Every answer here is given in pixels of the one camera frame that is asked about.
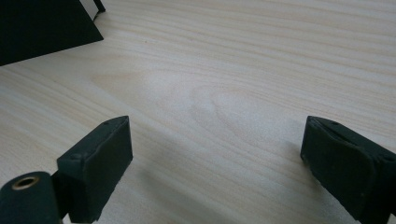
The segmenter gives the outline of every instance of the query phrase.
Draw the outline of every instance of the wooden table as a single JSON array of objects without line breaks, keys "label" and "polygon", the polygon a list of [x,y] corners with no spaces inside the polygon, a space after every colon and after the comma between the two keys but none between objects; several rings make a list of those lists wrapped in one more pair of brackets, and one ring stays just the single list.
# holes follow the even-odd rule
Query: wooden table
[{"label": "wooden table", "polygon": [[98,223],[356,223],[300,147],[314,115],[396,152],[394,0],[103,3],[104,41],[0,67],[0,185],[128,115]]}]

